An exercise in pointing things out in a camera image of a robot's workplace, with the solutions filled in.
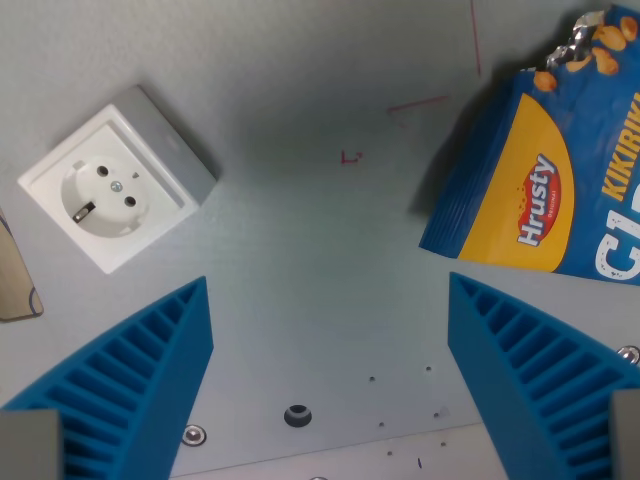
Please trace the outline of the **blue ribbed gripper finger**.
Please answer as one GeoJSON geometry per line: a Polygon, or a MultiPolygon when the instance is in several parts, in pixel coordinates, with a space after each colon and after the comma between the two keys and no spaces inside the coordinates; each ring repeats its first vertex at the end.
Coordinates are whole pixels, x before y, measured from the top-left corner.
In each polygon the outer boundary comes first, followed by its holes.
{"type": "Polygon", "coordinates": [[[199,277],[99,335],[2,408],[60,415],[66,479],[167,479],[213,349],[199,277]]]}
{"type": "Polygon", "coordinates": [[[609,404],[639,369],[500,290],[449,277],[448,346],[510,479],[610,479],[609,404]]]}

